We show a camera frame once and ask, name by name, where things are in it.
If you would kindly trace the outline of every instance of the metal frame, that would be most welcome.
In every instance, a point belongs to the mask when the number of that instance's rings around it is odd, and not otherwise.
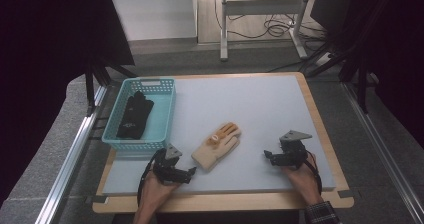
[[[106,94],[107,88],[100,86],[95,95],[95,105],[100,106],[103,102],[103,98]],[[80,129],[72,143],[72,146],[66,156],[66,159],[62,165],[62,168],[59,171],[59,174],[53,184],[52,189],[50,190],[49,195],[47,196],[46,201],[44,202],[44,206],[38,215],[38,218],[35,223],[50,223],[53,219],[59,203],[62,199],[63,193],[68,186],[68,181],[72,176],[75,165],[81,155],[82,150],[87,142],[88,135],[91,131],[91,128],[94,125],[94,121],[96,120],[97,114],[99,113],[99,108],[95,108],[94,112],[85,117],[82,121]]]
[[[299,39],[299,29],[307,4],[308,0],[222,0],[221,61],[228,60],[227,16],[272,14],[297,14],[296,22],[289,33],[299,57],[306,59],[306,51]]]
[[[353,106],[354,111],[356,112],[360,122],[364,126],[365,131],[371,139],[371,142],[380,157],[381,162],[387,170],[390,178],[393,181],[396,189],[398,190],[401,198],[405,202],[406,208],[411,213],[412,218],[415,223],[424,223],[424,208],[423,205],[412,189],[411,184],[402,174],[395,160],[393,159],[390,151],[387,149],[386,144],[384,143],[381,136],[378,134],[378,131],[374,127],[371,118],[361,109],[361,107],[356,102],[355,91],[349,87],[346,83],[342,83],[342,87],[345,90],[350,103]]]

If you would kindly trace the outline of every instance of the black glove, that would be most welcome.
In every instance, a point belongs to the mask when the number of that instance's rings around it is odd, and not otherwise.
[[[146,100],[146,96],[140,91],[137,91],[134,96],[130,96],[116,136],[140,139],[153,105],[153,101]]]

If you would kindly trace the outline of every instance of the human arm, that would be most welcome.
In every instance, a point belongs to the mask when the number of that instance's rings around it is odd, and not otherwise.
[[[308,154],[307,161],[317,169],[315,155]],[[341,223],[330,202],[325,202],[318,191],[317,179],[312,170],[302,164],[299,169],[292,167],[281,167],[284,174],[287,175],[294,189],[299,192],[306,203],[305,215],[308,223],[333,224]]]
[[[140,206],[135,213],[133,224],[148,224],[156,210],[168,200],[172,192],[180,185],[180,183],[163,185],[156,175],[150,171],[146,176]]]

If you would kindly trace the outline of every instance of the aluminum rail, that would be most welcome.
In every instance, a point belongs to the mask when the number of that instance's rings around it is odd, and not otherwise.
[[[420,199],[418,198],[415,191],[412,189],[412,186],[409,181],[402,174],[401,170],[399,169],[398,165],[390,154],[390,151],[387,149],[386,144],[384,143],[383,139],[376,130],[371,118],[369,117],[369,115],[365,114],[359,107],[358,103],[356,102],[356,94],[354,90],[352,90],[352,88],[345,83],[342,83],[342,87],[348,95],[353,109],[355,110],[356,114],[359,117],[359,120],[361,121],[368,136],[370,137],[371,142],[378,156],[381,159],[381,162],[386,168],[386,171],[392,179],[393,184],[395,185],[401,198],[403,199],[406,208],[409,210],[415,223],[423,224],[424,209],[422,203],[420,202]]]
[[[100,86],[97,90],[94,98],[96,107],[100,106],[102,103],[106,94],[106,90],[107,88],[103,86]],[[53,219],[62,199],[63,193],[68,185],[69,179],[72,176],[75,165],[77,164],[81,152],[87,142],[88,135],[94,125],[94,121],[96,120],[98,112],[99,108],[96,108],[91,116],[85,117],[82,121],[74,142],[72,143],[72,146],[68,152],[68,155],[66,156],[62,168],[59,171],[56,181],[54,182],[53,187],[50,190],[50,193],[47,196],[47,199],[44,202],[44,206],[41,209],[35,223],[50,223]]]

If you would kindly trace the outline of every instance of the black curtain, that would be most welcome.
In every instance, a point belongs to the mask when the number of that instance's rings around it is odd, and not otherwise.
[[[377,95],[424,148],[423,40],[422,0],[390,0],[367,53],[370,70],[380,80]]]
[[[1,203],[87,63],[134,65],[112,0],[0,0]]]

